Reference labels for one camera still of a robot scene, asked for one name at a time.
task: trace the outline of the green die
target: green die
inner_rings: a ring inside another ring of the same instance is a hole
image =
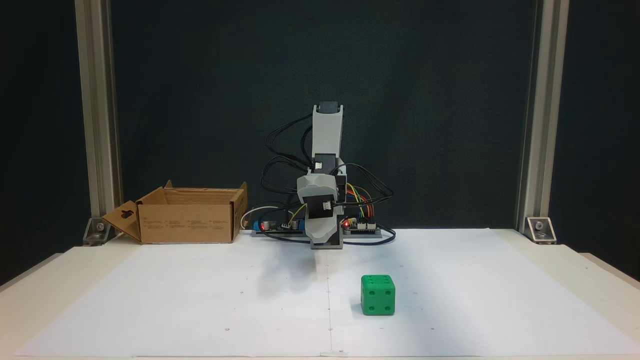
[[[389,275],[365,275],[360,279],[360,303],[364,315],[393,315],[396,286]]]

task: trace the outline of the metal corner bracket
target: metal corner bracket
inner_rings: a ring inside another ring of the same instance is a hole
[[[527,218],[524,234],[536,244],[557,244],[556,232],[549,218]]]

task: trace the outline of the colored wire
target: colored wire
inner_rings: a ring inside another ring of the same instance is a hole
[[[359,186],[355,186],[355,185],[353,187],[356,188],[356,189],[362,190],[365,194],[367,194],[367,197],[371,199],[371,194],[367,190],[365,190],[364,188],[361,188]],[[369,205],[369,207],[370,207],[370,210],[371,210],[371,212],[369,213],[369,216],[375,216],[376,210],[374,209],[373,205]]]
[[[356,189],[353,187],[352,184],[347,183],[347,185],[351,188],[351,191],[353,191],[353,194],[356,197],[356,202],[361,202],[362,199],[360,198],[360,196],[358,195],[358,192],[356,191]],[[364,211],[362,210],[362,208],[360,208],[360,213],[362,214],[362,217],[364,217]]]
[[[367,201],[367,199],[360,195],[359,193],[357,194],[358,196],[356,197],[356,194],[354,192],[352,192],[351,190],[347,189],[347,195],[351,195],[354,199],[356,199],[356,202],[354,203],[348,203],[348,204],[355,204],[358,202],[365,202]],[[373,207],[373,205],[366,205],[367,206],[367,216],[371,217],[371,208]]]
[[[368,200],[364,200],[364,201],[357,202],[357,203],[351,203],[351,204],[335,203],[336,205],[341,205],[341,206],[344,206],[346,208],[357,208],[357,207],[360,207],[360,206],[363,206],[363,205],[377,204],[377,203],[380,203],[380,202],[387,201],[394,195],[393,189],[391,189],[389,186],[387,186],[385,183],[383,183],[380,179],[378,179],[374,174],[372,174],[366,168],[364,168],[361,165],[355,164],[355,163],[340,164],[340,165],[336,166],[335,168],[331,169],[329,171],[329,174],[335,175],[338,172],[338,169],[340,167],[345,167],[345,166],[348,166],[348,165],[357,168],[362,173],[362,175],[364,175],[364,177],[366,177],[367,180],[371,183],[371,186],[373,186],[378,192],[380,192],[382,194],[382,196],[381,197],[371,197]]]
[[[253,213],[254,211],[262,210],[262,209],[283,209],[283,208],[279,208],[278,206],[261,206],[259,208],[251,209],[251,210],[247,211],[246,213],[244,213],[244,215],[240,218],[240,227],[245,229],[245,227],[242,225],[242,221],[244,220],[245,216],[249,215],[250,213]]]
[[[291,226],[291,223],[293,223],[293,219],[296,218],[296,216],[298,215],[298,213],[304,209],[305,207],[307,207],[307,203],[302,204],[302,206],[300,206],[300,209],[298,209],[295,214],[293,214],[293,216],[291,217],[291,220],[289,220],[289,226]]]

